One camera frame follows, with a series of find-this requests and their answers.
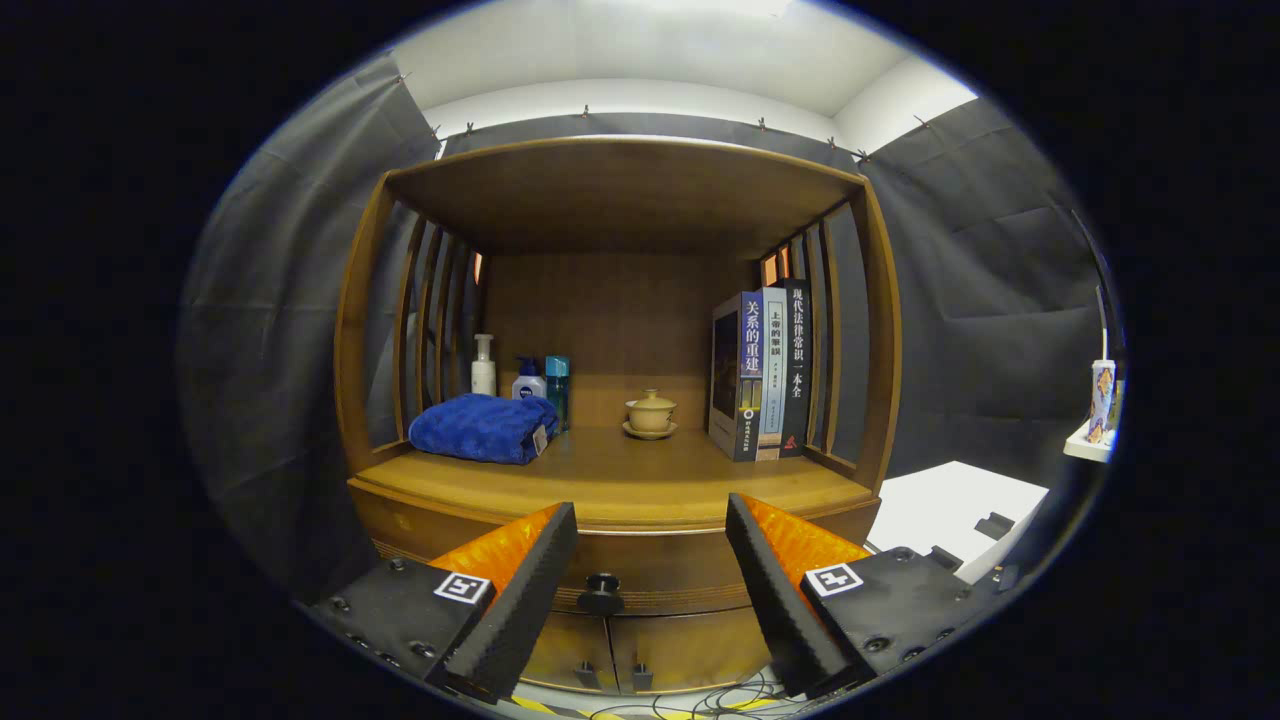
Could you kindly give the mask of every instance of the book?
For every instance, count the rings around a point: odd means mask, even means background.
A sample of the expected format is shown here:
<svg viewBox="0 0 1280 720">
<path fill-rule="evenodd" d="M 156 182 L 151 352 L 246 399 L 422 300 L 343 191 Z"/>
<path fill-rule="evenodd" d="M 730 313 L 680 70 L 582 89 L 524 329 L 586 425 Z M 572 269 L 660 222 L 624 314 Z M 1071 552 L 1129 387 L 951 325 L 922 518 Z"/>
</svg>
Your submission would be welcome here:
<svg viewBox="0 0 1280 720">
<path fill-rule="evenodd" d="M 782 420 L 787 396 L 787 291 L 760 290 L 763 305 L 763 370 L 760 429 L 755 436 L 755 460 L 777 460 L 782 447 Z"/>
<path fill-rule="evenodd" d="M 735 461 L 755 460 L 763 391 L 763 296 L 740 292 L 712 313 L 707 433 Z"/>
<path fill-rule="evenodd" d="M 809 437 L 809 395 L 813 382 L 813 323 L 809 320 L 809 281 L 786 278 L 782 288 L 787 295 L 787 355 L 786 406 L 782 419 L 782 447 L 780 457 L 794 457 L 804 452 Z"/>
</svg>

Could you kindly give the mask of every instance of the white shelf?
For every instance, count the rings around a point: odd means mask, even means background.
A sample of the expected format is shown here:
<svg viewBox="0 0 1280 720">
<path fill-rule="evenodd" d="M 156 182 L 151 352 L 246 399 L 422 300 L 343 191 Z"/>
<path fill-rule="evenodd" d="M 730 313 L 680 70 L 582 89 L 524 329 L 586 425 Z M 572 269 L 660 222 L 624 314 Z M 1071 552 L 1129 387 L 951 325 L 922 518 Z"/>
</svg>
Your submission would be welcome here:
<svg viewBox="0 0 1280 720">
<path fill-rule="evenodd" d="M 1066 438 L 1066 443 L 1062 446 L 1062 452 L 1073 457 L 1083 457 L 1085 460 L 1093 460 L 1094 462 L 1107 462 L 1111 460 L 1111 446 L 1110 445 L 1093 445 L 1084 439 L 1084 433 L 1089 428 L 1089 421 L 1085 420 L 1071 437 Z M 1114 442 L 1115 433 L 1107 433 L 1111 437 L 1105 439 L 1111 439 Z"/>
</svg>

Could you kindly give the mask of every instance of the white wall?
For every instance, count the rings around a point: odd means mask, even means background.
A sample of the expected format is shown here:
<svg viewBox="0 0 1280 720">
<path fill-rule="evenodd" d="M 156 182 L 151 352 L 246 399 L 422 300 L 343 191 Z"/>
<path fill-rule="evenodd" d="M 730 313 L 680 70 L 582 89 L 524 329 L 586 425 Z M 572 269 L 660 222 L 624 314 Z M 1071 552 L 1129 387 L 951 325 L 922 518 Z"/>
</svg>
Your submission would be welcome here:
<svg viewBox="0 0 1280 720">
<path fill-rule="evenodd" d="M 755 124 L 763 115 L 764 124 L 795 135 L 826 141 L 835 136 L 844 142 L 836 122 L 795 105 L 689 82 L 652 79 L 575 79 L 526 85 L 483 95 L 472 95 L 422 114 L 431 126 L 440 126 L 440 137 L 475 128 L 548 115 L 573 115 L 590 105 L 591 113 L 672 113 L 700 115 Z"/>
<path fill-rule="evenodd" d="M 941 69 L 913 55 L 890 68 L 836 114 L 841 145 L 874 152 L 924 120 L 977 97 Z"/>
</svg>

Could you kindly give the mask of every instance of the cabinet door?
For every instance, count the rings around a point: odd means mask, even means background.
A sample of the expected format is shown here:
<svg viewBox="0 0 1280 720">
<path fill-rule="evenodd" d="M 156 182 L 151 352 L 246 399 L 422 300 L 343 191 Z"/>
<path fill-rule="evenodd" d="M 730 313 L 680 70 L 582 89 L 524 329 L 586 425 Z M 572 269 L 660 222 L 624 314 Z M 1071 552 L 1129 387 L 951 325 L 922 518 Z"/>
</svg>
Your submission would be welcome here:
<svg viewBox="0 0 1280 720">
<path fill-rule="evenodd" d="M 750 607 L 609 619 L 618 683 L 635 692 L 632 669 L 644 662 L 653 673 L 648 692 L 672 693 L 728 685 L 749 679 L 769 664 L 760 625 Z"/>
<path fill-rule="evenodd" d="M 582 662 L 590 664 L 599 689 L 586 687 L 580 679 Z M 568 691 L 617 694 L 604 619 L 576 612 L 548 614 L 521 679 Z"/>
</svg>

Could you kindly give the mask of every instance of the yellow black tape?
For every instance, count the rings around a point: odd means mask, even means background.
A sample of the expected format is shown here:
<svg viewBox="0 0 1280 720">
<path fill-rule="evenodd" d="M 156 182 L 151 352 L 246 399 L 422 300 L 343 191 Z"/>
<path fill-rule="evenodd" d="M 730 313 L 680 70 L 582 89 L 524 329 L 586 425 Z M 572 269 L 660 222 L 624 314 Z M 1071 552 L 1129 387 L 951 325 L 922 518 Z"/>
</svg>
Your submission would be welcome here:
<svg viewBox="0 0 1280 720">
<path fill-rule="evenodd" d="M 554 705 L 548 705 L 545 702 L 538 702 L 535 700 L 515 697 L 515 696 L 512 696 L 511 700 L 520 707 L 524 707 L 526 710 L 532 710 L 535 712 L 547 712 L 549 715 L 559 715 L 561 717 L 573 717 L 575 720 L 585 720 L 588 717 L 591 717 L 591 711 L 586 710 L 557 707 Z M 724 707 L 732 707 L 735 710 L 749 710 L 753 707 L 763 707 L 765 705 L 772 705 L 774 702 L 777 701 L 772 698 L 762 698 L 748 702 L 739 702 L 733 705 L 726 705 Z M 637 696 L 636 707 L 634 708 L 632 712 L 595 712 L 594 720 L 653 720 L 654 717 L 658 717 L 659 720 L 698 720 L 698 719 L 712 719 L 714 716 L 701 712 L 694 714 L 685 710 L 663 710 L 660 716 L 654 715 L 653 711 L 648 712 L 644 711 L 643 696 Z"/>
</svg>

